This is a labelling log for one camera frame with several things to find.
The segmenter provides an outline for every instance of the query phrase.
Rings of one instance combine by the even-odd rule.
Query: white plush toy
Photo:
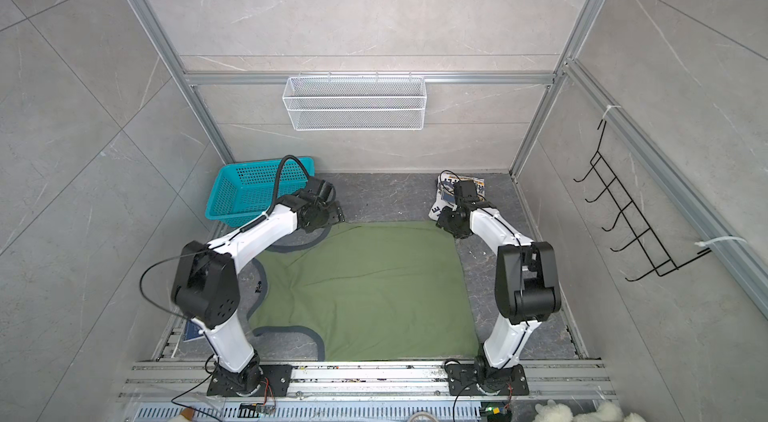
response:
[[[637,414],[629,414],[624,418],[621,408],[609,401],[600,404],[598,410],[591,414],[580,414],[576,417],[567,405],[556,404],[554,400],[548,400],[547,405],[536,404],[536,412],[538,414],[533,422],[645,422],[645,419]]]

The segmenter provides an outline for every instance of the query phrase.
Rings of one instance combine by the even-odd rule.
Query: black wire rack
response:
[[[682,269],[683,267],[692,263],[693,261],[700,259],[705,255],[711,253],[712,251],[710,249],[702,249],[698,253],[696,253],[696,255],[692,259],[689,259],[685,263],[681,263],[681,264],[676,263],[674,259],[672,259],[672,256],[667,251],[667,248],[664,247],[664,244],[659,239],[659,236],[656,234],[656,231],[654,231],[654,228],[650,226],[650,223],[648,223],[648,219],[645,218],[643,211],[640,210],[640,207],[638,207],[638,205],[635,203],[634,199],[629,194],[629,191],[627,191],[627,188],[624,187],[624,184],[621,182],[621,180],[616,175],[614,170],[610,167],[610,164],[608,163],[608,161],[605,159],[605,157],[603,157],[603,154],[600,153],[600,146],[603,143],[603,136],[605,135],[605,120],[600,121],[600,124],[598,125],[598,130],[600,130],[600,140],[598,141],[597,150],[594,151],[594,155],[589,160],[589,163],[590,163],[589,171],[587,171],[587,173],[581,179],[574,179],[574,182],[577,182],[577,183],[584,182],[584,180],[587,179],[587,177],[589,177],[591,173],[595,173],[598,176],[598,178],[600,179],[600,182],[603,184],[603,190],[594,199],[590,200],[585,198],[584,200],[587,201],[588,203],[594,203],[598,199],[600,199],[600,197],[602,197],[603,194],[607,193],[610,196],[610,198],[613,200],[614,204],[616,205],[616,208],[619,209],[619,213],[616,215],[616,219],[614,219],[614,223],[607,229],[605,227],[600,227],[600,228],[603,231],[609,233],[610,231],[616,228],[616,225],[619,222],[619,219],[623,218],[624,221],[627,223],[629,230],[632,231],[632,236],[633,236],[633,238],[628,243],[626,243],[623,247],[619,249],[614,249],[611,247],[610,250],[612,250],[615,253],[619,253],[624,249],[626,249],[627,247],[629,247],[630,245],[634,243],[638,243],[640,248],[643,250],[643,254],[645,254],[645,257],[648,259],[648,263],[650,263],[650,266],[652,267],[651,270],[634,279],[629,279],[629,277],[627,277],[626,279],[629,282],[634,283],[652,273],[656,273],[656,275],[658,275],[659,277],[664,277],[665,275],[673,273],[676,270]],[[609,177],[603,177],[603,175],[600,174],[600,172],[597,170],[596,167],[598,163],[600,163],[600,161],[602,161],[604,166],[608,168],[608,172],[610,173]],[[623,191],[626,197],[619,197],[619,198],[628,199],[629,202],[624,205],[619,204],[617,196],[620,195],[620,192],[614,193],[610,188],[611,186],[614,187],[613,191],[619,191],[619,190]],[[640,230],[636,228],[634,225],[632,225],[632,223],[629,221],[629,218],[627,217],[627,211],[629,209],[635,209],[637,211],[637,213],[642,218],[644,228],[640,228],[641,229]],[[649,251],[648,251],[647,244],[643,242],[643,239],[641,239],[641,237],[643,237],[646,234],[649,234],[649,236],[652,236],[655,239],[658,246],[661,247],[664,260],[659,264],[654,263],[654,258],[651,257],[650,254],[648,253]]]

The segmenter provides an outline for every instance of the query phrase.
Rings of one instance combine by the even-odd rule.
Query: turquoise basket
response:
[[[306,172],[315,175],[312,157],[299,157]],[[229,164],[219,171],[210,191],[205,216],[229,227],[240,227],[261,215],[272,202],[272,191],[280,159]],[[293,160],[283,166],[277,195],[294,193],[306,186],[304,173]]]

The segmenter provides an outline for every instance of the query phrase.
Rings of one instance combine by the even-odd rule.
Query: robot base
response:
[[[475,364],[448,364],[448,388],[451,395],[529,395],[528,382],[525,379],[523,366],[518,364],[511,368],[496,369],[488,367],[485,359],[478,357]]]
[[[292,370],[291,365],[259,366],[258,356],[255,355],[239,374],[216,366],[206,394],[222,397],[259,397],[264,395],[266,381],[269,380],[268,396],[285,397]]]

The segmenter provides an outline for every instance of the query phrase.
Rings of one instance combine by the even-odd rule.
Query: dark gray floor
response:
[[[318,176],[336,186],[338,200],[349,222],[428,220],[428,211],[435,202],[436,174],[326,173]],[[475,177],[485,179],[485,197],[498,207],[504,218],[521,233],[532,235],[509,175],[486,173],[475,174]],[[315,237],[316,234],[297,232],[278,243],[293,245]],[[493,296],[495,256],[476,235],[458,240],[456,249],[464,267],[475,331],[478,340],[482,341],[491,334],[498,315]],[[260,277],[251,265],[240,272],[239,278],[238,315],[247,330],[246,312],[260,297],[255,293]],[[315,343],[304,334],[270,333],[254,337],[249,333],[248,337],[262,360],[314,360],[317,357]],[[200,359],[208,354],[208,344],[204,339],[198,339],[180,343],[176,357]],[[562,314],[552,315],[532,334],[522,358],[577,358]]]

